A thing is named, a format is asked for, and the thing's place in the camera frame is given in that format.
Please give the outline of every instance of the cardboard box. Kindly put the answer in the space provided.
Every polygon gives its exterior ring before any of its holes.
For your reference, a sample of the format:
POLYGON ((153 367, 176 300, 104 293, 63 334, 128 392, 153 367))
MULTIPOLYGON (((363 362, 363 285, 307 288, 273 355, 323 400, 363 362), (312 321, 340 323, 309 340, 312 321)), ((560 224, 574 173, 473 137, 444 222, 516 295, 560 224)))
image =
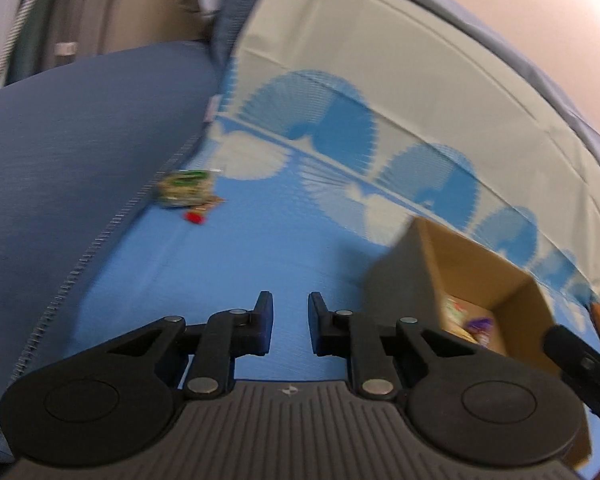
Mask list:
MULTIPOLYGON (((451 332, 448 297, 469 318, 494 320, 490 349, 559 376, 542 352, 542 336, 554 319, 533 277, 492 251, 426 218, 415 218, 396 246, 365 277, 363 306, 378 324, 403 316, 451 332)), ((586 412, 565 462, 578 468, 591 455, 586 412)))

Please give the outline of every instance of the dark blue cushion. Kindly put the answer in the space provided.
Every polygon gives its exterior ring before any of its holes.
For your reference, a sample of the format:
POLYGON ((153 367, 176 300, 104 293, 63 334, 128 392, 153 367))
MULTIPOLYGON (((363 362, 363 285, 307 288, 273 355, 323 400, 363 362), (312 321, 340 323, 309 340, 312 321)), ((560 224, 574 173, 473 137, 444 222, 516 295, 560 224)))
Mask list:
POLYGON ((195 149, 217 88, 204 44, 164 43, 0 90, 0 396, 62 356, 90 279, 195 149))

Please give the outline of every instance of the blue fan pattern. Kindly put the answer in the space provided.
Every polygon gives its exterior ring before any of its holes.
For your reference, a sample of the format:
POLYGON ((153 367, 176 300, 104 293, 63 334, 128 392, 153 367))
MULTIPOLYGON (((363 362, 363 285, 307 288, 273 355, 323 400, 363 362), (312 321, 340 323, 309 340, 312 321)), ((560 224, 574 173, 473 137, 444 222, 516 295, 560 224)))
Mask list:
MULTIPOLYGON (((231 102, 236 78, 232 60, 223 83, 221 110, 231 102)), ((360 175, 368 171, 376 149, 374 116, 365 99, 346 80, 318 70, 299 70, 271 79, 244 102, 237 119, 284 139, 309 137, 318 153, 360 175)), ((344 177, 335 178, 322 163, 316 166, 323 168, 320 171, 314 168, 307 173, 309 167, 304 166, 302 178, 314 200, 338 224, 363 235, 364 200, 346 196, 344 177)), ((379 173, 375 185, 405 199, 407 209, 411 209, 410 203, 422 206, 433 218, 462 232, 474 219, 480 193, 471 162, 443 144, 420 143, 398 153, 379 173)), ((519 267, 534 261, 538 236, 534 213, 515 205, 490 213, 472 233, 478 243, 519 267)), ((554 248, 533 264, 531 272, 577 303, 587 304, 591 297, 585 283, 573 283, 567 290, 576 274, 574 257, 568 251, 554 248)))
POLYGON ((511 263, 524 267, 536 255, 538 226, 529 209, 506 206, 485 218, 474 231, 474 240, 511 263))
POLYGON ((245 102, 238 118, 289 140, 308 136, 319 153, 357 173, 366 172, 375 150, 374 116, 362 95, 319 70, 272 79, 245 102))
POLYGON ((418 144, 396 155, 378 176, 378 184, 460 230, 467 228, 478 200, 472 164, 442 144, 418 144))

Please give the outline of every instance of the metal screw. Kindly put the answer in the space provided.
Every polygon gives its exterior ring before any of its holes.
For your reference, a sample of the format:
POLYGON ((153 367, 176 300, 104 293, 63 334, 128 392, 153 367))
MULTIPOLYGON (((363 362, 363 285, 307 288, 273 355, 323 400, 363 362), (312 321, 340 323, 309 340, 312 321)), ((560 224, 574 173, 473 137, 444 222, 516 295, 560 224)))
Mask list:
POLYGON ((593 370, 593 368, 596 366, 593 360, 588 357, 584 357, 582 361, 580 361, 580 364, 585 370, 593 370))
POLYGON ((367 379, 362 389, 371 395, 387 395, 394 390, 394 385, 385 379, 367 379))
POLYGON ((195 394, 212 394, 219 386, 211 377, 196 377, 187 383, 187 388, 195 394))

